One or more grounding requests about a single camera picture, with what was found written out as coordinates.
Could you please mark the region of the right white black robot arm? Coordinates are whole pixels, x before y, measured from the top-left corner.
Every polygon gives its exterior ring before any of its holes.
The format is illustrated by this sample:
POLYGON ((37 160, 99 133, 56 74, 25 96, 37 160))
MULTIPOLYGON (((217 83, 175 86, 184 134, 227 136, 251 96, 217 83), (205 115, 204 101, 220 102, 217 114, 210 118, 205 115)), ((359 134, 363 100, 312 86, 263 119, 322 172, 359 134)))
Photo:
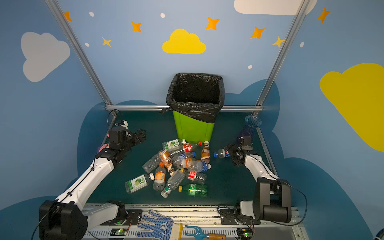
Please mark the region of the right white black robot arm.
POLYGON ((258 221, 289 223, 292 219, 291 188, 267 167, 261 156, 252 152, 251 137, 239 144, 229 143, 225 152, 237 166, 243 164, 256 181, 253 200, 240 202, 240 213, 258 221))

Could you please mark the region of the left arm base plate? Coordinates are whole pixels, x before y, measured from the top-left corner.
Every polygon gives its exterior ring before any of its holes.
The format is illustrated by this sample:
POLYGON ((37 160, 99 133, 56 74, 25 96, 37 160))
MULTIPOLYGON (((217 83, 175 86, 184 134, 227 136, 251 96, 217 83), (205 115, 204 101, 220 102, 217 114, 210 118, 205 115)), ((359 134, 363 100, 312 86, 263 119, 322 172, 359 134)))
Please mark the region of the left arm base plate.
POLYGON ((102 224, 102 226, 136 226, 141 220, 143 211, 139 209, 126 210, 126 216, 122 219, 113 219, 102 224))

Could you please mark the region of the blue Pepsi label bottle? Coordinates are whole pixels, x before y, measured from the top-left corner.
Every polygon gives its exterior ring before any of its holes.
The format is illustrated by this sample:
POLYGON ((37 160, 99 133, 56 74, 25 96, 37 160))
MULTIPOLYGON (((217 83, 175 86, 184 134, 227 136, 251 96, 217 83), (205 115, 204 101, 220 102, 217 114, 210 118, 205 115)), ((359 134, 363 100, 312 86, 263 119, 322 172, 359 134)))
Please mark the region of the blue Pepsi label bottle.
POLYGON ((213 156, 215 158, 224 159, 224 158, 229 158, 231 155, 230 155, 230 153, 227 150, 219 149, 218 151, 213 153, 213 156))

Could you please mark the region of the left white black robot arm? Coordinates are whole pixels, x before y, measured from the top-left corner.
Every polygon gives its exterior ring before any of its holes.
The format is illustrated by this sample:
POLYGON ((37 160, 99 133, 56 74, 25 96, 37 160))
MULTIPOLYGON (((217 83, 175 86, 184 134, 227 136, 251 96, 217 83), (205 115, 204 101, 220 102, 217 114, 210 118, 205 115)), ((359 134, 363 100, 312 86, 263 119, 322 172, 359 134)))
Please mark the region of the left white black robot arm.
POLYGON ((81 240, 94 227, 107 221, 125 219, 121 202, 112 201, 85 211, 89 197, 123 160, 132 147, 146 140, 146 130, 131 132, 126 126, 109 130, 109 142, 96 154, 89 168, 54 201, 39 208, 39 224, 35 231, 41 240, 81 240))

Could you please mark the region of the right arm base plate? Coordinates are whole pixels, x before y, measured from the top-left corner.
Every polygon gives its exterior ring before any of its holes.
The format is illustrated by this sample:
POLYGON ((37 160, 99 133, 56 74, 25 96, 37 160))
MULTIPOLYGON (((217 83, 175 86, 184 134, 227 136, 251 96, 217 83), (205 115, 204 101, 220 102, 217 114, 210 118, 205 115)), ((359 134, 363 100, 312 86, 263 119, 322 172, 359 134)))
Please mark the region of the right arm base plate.
POLYGON ((241 215, 239 211, 231 208, 219 208, 220 221, 222 225, 248 225, 254 220, 251 216, 241 215))

